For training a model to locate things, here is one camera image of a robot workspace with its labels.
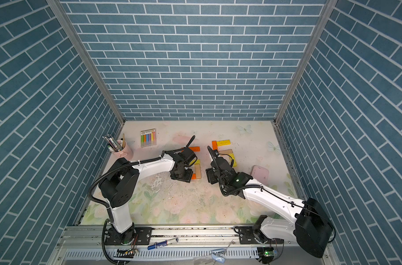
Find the pen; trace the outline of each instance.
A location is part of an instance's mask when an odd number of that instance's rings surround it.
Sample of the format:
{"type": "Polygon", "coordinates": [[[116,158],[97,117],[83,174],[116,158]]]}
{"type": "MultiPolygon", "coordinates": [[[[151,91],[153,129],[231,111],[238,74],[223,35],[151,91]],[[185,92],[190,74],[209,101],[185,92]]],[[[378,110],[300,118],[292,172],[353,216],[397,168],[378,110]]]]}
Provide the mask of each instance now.
{"type": "Polygon", "coordinates": [[[155,242],[154,245],[148,246],[148,250],[164,247],[164,246],[167,246],[170,244],[176,244],[177,242],[178,242],[177,237],[175,237],[173,239],[162,241],[160,243],[155,242]]]}

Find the wooden block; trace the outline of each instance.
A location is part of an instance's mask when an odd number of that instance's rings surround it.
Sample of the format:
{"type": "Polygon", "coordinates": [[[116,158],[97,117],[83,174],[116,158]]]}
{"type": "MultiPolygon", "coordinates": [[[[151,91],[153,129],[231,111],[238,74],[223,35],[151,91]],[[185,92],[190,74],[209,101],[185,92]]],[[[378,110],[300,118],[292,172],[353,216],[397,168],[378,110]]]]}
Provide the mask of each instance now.
{"type": "Polygon", "coordinates": [[[194,146],[194,147],[189,147],[189,149],[191,149],[194,152],[199,152],[200,151],[200,147],[199,146],[194,146]]]}
{"type": "Polygon", "coordinates": [[[201,166],[199,164],[195,164],[194,168],[196,178],[201,178],[201,166]]]}
{"type": "Polygon", "coordinates": [[[232,149],[227,149],[227,150],[222,150],[222,151],[219,151],[219,153],[224,153],[224,154],[230,154],[230,153],[233,153],[233,151],[232,151],[232,149]]]}

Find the yellow block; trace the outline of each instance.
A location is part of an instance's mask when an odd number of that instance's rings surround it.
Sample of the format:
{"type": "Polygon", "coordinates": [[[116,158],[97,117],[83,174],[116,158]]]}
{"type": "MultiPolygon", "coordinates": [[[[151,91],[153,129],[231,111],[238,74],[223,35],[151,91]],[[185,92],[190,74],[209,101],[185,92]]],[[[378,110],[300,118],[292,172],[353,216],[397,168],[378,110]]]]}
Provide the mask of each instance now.
{"type": "Polygon", "coordinates": [[[199,165],[201,163],[201,161],[198,159],[197,160],[197,162],[195,162],[195,164],[194,165],[199,165]]]}
{"type": "Polygon", "coordinates": [[[230,145],[230,140],[217,141],[217,146],[228,146],[228,145],[230,145]]]}
{"type": "Polygon", "coordinates": [[[233,158],[233,167],[236,167],[236,159],[235,159],[235,155],[233,153],[229,154],[232,158],[233,158]]]}

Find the orange block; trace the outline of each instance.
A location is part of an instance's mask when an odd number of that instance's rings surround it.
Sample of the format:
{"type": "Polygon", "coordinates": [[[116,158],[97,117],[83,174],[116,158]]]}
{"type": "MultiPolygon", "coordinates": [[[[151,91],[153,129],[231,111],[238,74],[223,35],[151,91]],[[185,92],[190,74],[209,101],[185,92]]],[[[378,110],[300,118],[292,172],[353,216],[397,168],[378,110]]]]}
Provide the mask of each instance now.
{"type": "Polygon", "coordinates": [[[200,147],[199,146],[194,146],[194,147],[189,147],[189,149],[191,149],[194,152],[199,152],[200,151],[200,147]]]}

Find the black motor housing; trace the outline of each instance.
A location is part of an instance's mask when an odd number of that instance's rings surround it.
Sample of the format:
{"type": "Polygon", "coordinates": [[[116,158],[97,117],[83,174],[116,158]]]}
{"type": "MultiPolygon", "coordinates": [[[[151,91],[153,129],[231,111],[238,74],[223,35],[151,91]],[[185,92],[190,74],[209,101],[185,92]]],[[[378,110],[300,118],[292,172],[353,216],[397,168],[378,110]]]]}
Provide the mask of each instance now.
{"type": "Polygon", "coordinates": [[[321,258],[332,234],[331,222],[318,201],[309,198],[303,203],[305,209],[296,215],[294,235],[300,247],[312,256],[321,258]]]}
{"type": "MultiPolygon", "coordinates": [[[[128,161],[126,159],[119,158],[108,171],[127,163],[128,161]]],[[[127,167],[117,171],[115,174],[110,174],[103,179],[98,186],[104,198],[107,198],[111,207],[115,208],[129,201],[135,189],[138,177],[139,170],[133,167],[127,167]]]]}

